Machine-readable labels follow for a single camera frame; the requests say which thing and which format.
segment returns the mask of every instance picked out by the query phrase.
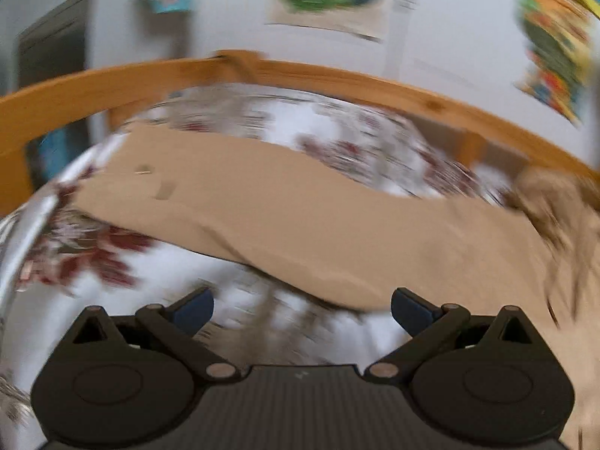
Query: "bed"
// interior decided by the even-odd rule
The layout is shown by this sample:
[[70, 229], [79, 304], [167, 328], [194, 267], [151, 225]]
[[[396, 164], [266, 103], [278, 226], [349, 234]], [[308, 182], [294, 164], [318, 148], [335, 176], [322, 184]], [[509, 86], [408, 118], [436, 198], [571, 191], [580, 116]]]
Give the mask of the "bed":
[[[113, 133], [32, 195], [24, 145], [100, 112]], [[86, 305], [128, 314], [147, 303], [169, 304], [210, 282], [219, 293], [220, 321], [196, 336], [240, 367], [260, 361], [356, 362], [364, 368], [407, 339], [389, 313], [332, 309], [252, 268], [72, 208], [78, 181], [106, 163], [132, 123], [279, 143], [397, 195], [463, 194], [502, 205], [529, 165], [598, 178], [556, 145], [465, 103], [253, 51], [64, 76], [0, 99], [0, 116], [0, 213], [6, 215], [0, 223], [0, 434], [7, 449], [44, 442], [27, 394]], [[388, 147], [384, 132], [401, 146]], [[367, 149], [376, 151], [376, 159], [365, 159], [371, 157]], [[273, 326], [279, 338], [269, 338]], [[257, 334], [264, 344], [248, 342]], [[360, 348], [350, 346], [356, 338], [364, 340]]]

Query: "brown paper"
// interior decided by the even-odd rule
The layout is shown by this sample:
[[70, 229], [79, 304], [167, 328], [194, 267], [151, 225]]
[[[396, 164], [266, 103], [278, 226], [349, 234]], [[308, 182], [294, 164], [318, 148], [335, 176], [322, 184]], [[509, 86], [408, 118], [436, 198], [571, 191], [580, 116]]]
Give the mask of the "brown paper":
[[473, 198], [390, 196], [275, 144], [137, 127], [76, 206], [341, 306], [389, 309], [407, 286], [478, 314], [518, 304], [547, 316], [546, 249], [522, 214]]

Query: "white wall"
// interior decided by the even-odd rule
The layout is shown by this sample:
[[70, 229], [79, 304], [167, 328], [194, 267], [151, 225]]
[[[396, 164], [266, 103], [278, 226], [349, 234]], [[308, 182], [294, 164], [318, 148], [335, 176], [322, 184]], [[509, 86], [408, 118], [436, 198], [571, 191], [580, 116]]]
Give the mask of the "white wall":
[[[18, 34], [64, 1], [0, 0], [0, 65]], [[267, 0], [195, 1], [196, 11], [185, 18], [149, 15], [139, 0], [94, 0], [89, 66], [183, 54], [204, 57], [221, 48], [260, 50], [273, 59], [366, 72], [444, 93], [600, 165], [598, 73], [580, 129], [513, 86], [527, 65], [515, 0], [416, 0], [413, 12], [390, 12], [383, 43], [334, 31], [266, 25]], [[14, 68], [9, 71], [14, 76]]]
[[417, 0], [399, 79], [483, 108], [600, 165], [600, 22], [595, 72], [577, 129], [514, 83], [528, 64], [516, 0]]

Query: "wooden bed frame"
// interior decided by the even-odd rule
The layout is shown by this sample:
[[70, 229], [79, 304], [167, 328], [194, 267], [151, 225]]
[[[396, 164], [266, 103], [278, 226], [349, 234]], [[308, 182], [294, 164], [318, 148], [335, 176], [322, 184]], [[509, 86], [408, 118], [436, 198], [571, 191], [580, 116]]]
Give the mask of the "wooden bed frame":
[[258, 52], [229, 50], [207, 59], [87, 70], [0, 99], [0, 215], [32, 194], [24, 149], [30, 140], [105, 110], [109, 126], [115, 129], [171, 92], [217, 82], [309, 91], [446, 124], [461, 130], [455, 159], [466, 167], [483, 157], [487, 144], [494, 142], [518, 150], [532, 165], [585, 176], [599, 174], [534, 133], [445, 96], [356, 72], [266, 60]]

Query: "ribbed black surface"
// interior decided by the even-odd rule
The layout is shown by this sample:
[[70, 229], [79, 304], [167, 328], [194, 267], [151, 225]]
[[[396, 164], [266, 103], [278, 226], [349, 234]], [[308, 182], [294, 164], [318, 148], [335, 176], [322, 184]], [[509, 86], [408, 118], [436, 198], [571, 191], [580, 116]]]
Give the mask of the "ribbed black surface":
[[[47, 450], [67, 450], [50, 444]], [[131, 450], [476, 450], [438, 433], [402, 392], [351, 366], [255, 367], [241, 383], [208, 390], [172, 433]], [[558, 442], [527, 447], [564, 450]]]

